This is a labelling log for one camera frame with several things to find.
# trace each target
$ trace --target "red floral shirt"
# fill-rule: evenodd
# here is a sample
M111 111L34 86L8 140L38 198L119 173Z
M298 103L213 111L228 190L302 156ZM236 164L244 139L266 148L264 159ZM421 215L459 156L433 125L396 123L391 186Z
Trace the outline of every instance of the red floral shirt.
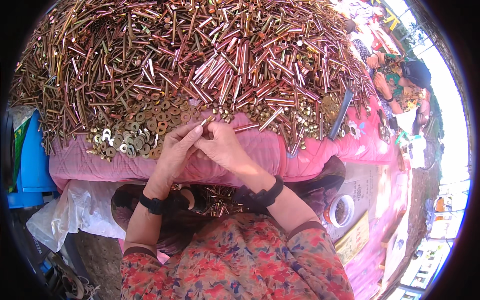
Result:
M287 236L272 218L242 213L209 223L164 265L140 249L121 262L122 299L354 299L318 222Z

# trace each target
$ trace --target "pile of metal parts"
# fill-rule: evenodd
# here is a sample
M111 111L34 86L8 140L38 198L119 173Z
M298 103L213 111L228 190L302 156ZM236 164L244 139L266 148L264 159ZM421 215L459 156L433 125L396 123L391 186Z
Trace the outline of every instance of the pile of metal parts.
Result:
M241 213L248 210L243 205L232 200L236 188L223 185L197 185L199 193L206 199L207 210L202 213L206 216L225 216Z
M10 105L38 108L47 154L86 134L104 159L156 158L165 133L208 108L227 123L245 113L237 132L269 128L294 154L329 134L347 89L357 117L370 113L375 91L327 1L158 3L64 0L39 23Z

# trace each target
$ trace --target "blue plastic crate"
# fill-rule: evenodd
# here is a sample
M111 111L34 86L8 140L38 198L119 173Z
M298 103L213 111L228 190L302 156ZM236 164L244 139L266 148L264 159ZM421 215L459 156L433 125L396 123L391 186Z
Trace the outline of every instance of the blue plastic crate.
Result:
M39 117L38 111L35 111L25 135L17 179L18 192L8 195L10 208L41 205L42 192L57 191L57 186L48 172L48 156L40 144L42 132L38 131Z

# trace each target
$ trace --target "ground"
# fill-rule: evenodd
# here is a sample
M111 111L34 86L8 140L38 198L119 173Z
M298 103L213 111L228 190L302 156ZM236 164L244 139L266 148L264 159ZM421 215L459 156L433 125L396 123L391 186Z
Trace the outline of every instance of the ground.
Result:
M424 215L425 201L429 198L436 199L439 192L440 178L442 176L440 169L442 154L440 151L440 142L436 138L439 130L438 122L436 122L426 137L432 146L427 147L425 150L425 157L435 157L434 165L428 170L421 168L413 169L412 203L408 215L408 239L405 257L390 277L392 281L388 283L387 289L384 290L381 295L374 295L372 299L387 299L390 293L396 289L400 284L403 274L407 270L413 254L427 233L426 218Z
M122 254L117 239L89 234L74 235L78 252L102 300L120 299L120 260Z

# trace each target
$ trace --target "white plastic bag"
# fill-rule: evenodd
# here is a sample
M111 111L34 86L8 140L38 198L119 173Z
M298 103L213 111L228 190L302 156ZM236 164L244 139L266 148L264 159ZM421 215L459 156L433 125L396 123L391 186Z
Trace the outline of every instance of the white plastic bag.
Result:
M111 199L124 184L144 182L102 182L70 180L63 194L36 212L26 223L30 233L42 244L57 252L67 233L82 231L125 239L125 231L115 222Z

